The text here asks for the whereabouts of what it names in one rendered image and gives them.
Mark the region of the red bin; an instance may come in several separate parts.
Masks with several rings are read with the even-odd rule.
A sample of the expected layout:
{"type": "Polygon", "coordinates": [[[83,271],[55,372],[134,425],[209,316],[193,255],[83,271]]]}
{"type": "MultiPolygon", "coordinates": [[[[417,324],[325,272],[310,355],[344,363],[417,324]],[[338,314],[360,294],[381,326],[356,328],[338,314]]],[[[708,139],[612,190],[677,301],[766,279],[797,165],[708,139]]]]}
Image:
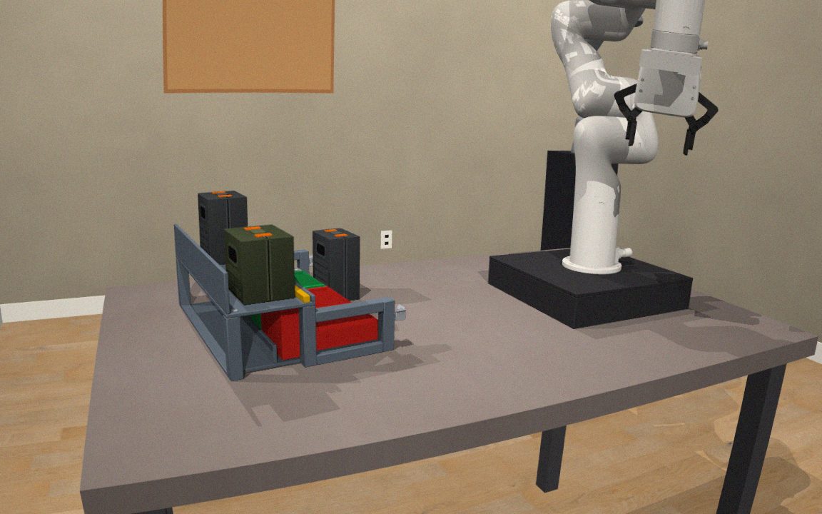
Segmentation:
{"type": "MultiPolygon", "coordinates": [[[[352,303],[328,286],[307,289],[315,295],[315,307],[352,303]]],[[[277,346],[281,359],[300,357],[299,307],[261,313],[261,328],[277,346]]],[[[367,315],[326,320],[316,323],[316,348],[342,347],[373,341],[378,337],[378,319],[367,315]]]]}

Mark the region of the olive green case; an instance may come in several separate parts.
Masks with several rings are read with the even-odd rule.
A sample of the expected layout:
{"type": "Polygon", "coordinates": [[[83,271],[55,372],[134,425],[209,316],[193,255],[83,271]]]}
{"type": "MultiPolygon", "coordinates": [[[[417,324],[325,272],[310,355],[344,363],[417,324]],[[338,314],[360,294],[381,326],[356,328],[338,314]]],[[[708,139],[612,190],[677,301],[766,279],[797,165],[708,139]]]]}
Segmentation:
{"type": "Polygon", "coordinates": [[[243,305],[295,298],[294,236],[274,225],[224,228],[228,288],[243,305]]]}

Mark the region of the yellow flat bar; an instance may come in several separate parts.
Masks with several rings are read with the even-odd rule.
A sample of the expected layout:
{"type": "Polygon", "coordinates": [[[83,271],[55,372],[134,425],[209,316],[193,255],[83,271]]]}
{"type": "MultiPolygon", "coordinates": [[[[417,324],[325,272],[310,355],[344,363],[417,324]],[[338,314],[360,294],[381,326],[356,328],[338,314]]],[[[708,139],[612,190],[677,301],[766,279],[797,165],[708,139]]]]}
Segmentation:
{"type": "Polygon", "coordinates": [[[303,303],[310,302],[310,296],[307,295],[306,292],[304,292],[297,286],[295,286],[295,296],[298,297],[301,301],[303,301],[303,303]]]}

